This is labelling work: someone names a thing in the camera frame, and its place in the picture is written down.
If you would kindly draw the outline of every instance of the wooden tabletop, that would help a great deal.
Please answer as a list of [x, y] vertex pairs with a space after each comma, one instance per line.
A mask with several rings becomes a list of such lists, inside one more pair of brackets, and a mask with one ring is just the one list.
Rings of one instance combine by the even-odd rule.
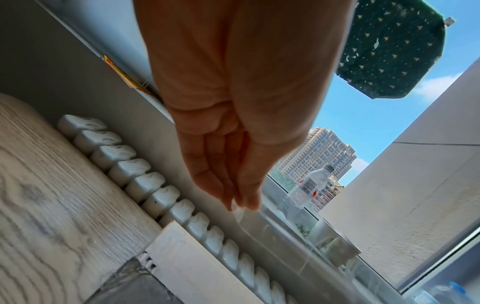
[[0, 94], [0, 303], [83, 303], [160, 231], [33, 108]]

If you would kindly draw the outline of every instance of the sky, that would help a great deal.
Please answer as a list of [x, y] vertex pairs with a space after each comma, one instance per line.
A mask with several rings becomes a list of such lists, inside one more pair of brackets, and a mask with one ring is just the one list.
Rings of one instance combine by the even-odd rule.
[[313, 127], [334, 131], [358, 157], [340, 179], [348, 185], [440, 94], [480, 57], [480, 0], [427, 1], [455, 23], [446, 31], [442, 57], [401, 99], [370, 99], [334, 75]]

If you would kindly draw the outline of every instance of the plastic bottle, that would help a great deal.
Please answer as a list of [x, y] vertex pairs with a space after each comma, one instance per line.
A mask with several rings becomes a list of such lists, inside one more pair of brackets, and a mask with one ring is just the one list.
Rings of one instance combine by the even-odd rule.
[[412, 304], [475, 304], [467, 295], [465, 289], [455, 282], [447, 285], [437, 285], [415, 296]]
[[327, 181], [334, 171], [333, 166], [327, 164], [322, 169], [310, 172], [289, 193], [288, 197], [298, 208], [303, 208], [327, 185]]

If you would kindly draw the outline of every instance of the green patterned cloth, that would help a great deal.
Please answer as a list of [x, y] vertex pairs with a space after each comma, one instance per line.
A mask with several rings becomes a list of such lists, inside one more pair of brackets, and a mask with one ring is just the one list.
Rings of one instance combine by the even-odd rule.
[[444, 43], [442, 16], [422, 0], [359, 0], [336, 73], [370, 98], [401, 98]]

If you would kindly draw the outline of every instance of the high-rise building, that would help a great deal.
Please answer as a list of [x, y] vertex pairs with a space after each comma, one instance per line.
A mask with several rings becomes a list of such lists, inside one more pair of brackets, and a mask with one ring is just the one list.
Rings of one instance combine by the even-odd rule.
[[326, 187], [311, 200], [311, 205], [307, 208], [310, 208], [313, 213], [318, 213], [343, 189], [344, 186], [340, 185], [339, 182], [331, 176], [328, 179]]
[[277, 170], [295, 182], [325, 164], [335, 168], [332, 177], [339, 180], [352, 167], [357, 158], [355, 150], [343, 143], [331, 130], [315, 127], [296, 150], [277, 163]]

